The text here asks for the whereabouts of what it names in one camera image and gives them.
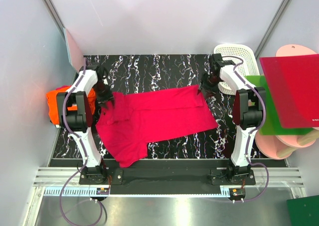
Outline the red t shirt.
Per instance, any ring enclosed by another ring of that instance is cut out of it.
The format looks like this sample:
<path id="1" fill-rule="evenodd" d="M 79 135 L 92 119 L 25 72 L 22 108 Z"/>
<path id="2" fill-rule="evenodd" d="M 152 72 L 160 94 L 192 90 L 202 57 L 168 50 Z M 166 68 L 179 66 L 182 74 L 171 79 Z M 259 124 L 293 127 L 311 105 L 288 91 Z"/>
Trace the red t shirt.
<path id="1" fill-rule="evenodd" d="M 198 86 L 152 92 L 115 92 L 115 109 L 101 109 L 96 124 L 107 151 L 127 168 L 148 155 L 147 144 L 212 130 L 218 124 Z"/>

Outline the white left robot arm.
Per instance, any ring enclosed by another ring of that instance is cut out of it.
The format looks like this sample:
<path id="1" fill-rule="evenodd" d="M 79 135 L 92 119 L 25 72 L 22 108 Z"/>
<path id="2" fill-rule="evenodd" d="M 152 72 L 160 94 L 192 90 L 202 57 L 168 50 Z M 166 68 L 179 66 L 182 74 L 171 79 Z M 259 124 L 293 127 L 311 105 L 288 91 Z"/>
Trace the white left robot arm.
<path id="1" fill-rule="evenodd" d="M 97 184 L 107 180 L 108 172 L 92 135 L 94 113 L 89 105 L 89 93 L 93 90 L 96 94 L 94 106 L 106 108 L 108 102 L 114 105 L 111 88 L 105 83 L 107 76 L 106 68 L 98 63 L 83 66 L 73 85 L 56 95 L 59 126 L 69 132 L 82 156 L 81 177 L 91 178 Z"/>

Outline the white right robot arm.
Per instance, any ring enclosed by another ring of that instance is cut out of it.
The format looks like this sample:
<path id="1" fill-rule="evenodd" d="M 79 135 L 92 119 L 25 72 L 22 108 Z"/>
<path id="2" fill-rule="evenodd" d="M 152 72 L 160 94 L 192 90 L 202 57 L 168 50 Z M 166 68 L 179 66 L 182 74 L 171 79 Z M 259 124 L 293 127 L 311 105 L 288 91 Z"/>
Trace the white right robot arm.
<path id="1" fill-rule="evenodd" d="M 253 141 L 266 120 L 266 91 L 250 84 L 237 70 L 243 63 L 244 60 L 238 56 L 229 56 L 227 60 L 220 53 L 210 55 L 209 72 L 202 75 L 198 89 L 198 93 L 207 99 L 217 92 L 220 82 L 225 82 L 235 93 L 232 118 L 236 125 L 236 138 L 225 173 L 231 184 L 240 184 L 250 177 Z"/>

